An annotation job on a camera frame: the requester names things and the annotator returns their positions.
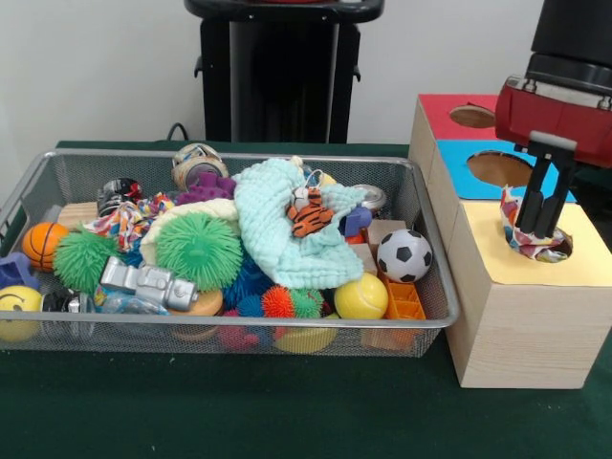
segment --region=light green blanket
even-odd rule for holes
[[[295,165],[270,159],[233,179],[245,249],[274,282],[289,289],[331,289],[363,275],[361,260],[339,232],[340,219],[363,201],[363,190],[323,186],[323,205],[334,211],[334,218],[300,239],[292,236],[293,223],[285,214],[293,190],[305,183]]]

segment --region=wooden box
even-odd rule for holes
[[[495,102],[421,96],[412,132],[410,159],[423,170],[463,306],[447,330],[457,376],[463,387],[580,388],[612,325],[612,255],[573,196],[559,220],[574,238],[568,260],[540,263],[508,246],[501,187],[522,195],[534,159],[495,138]],[[460,120],[456,107],[475,114]]]

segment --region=tiger toy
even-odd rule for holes
[[[306,237],[329,225],[334,212],[323,206],[319,188],[302,186],[294,190],[287,206],[287,216],[294,222],[294,237]]]

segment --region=orange spiky ball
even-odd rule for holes
[[[289,290],[280,285],[270,288],[261,297],[264,317],[291,318],[295,317],[294,302]]]

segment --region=purple toy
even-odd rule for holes
[[[0,258],[0,289],[11,285],[25,285],[35,290],[40,287],[38,279],[30,274],[30,259],[20,251]]]
[[[212,199],[233,199],[236,182],[231,178],[219,177],[214,172],[201,172],[198,183],[189,187],[189,191],[178,196],[176,204],[201,203]]]
[[[362,228],[372,223],[372,212],[362,206],[357,206],[346,217],[340,220],[340,232],[344,237],[357,236]]]

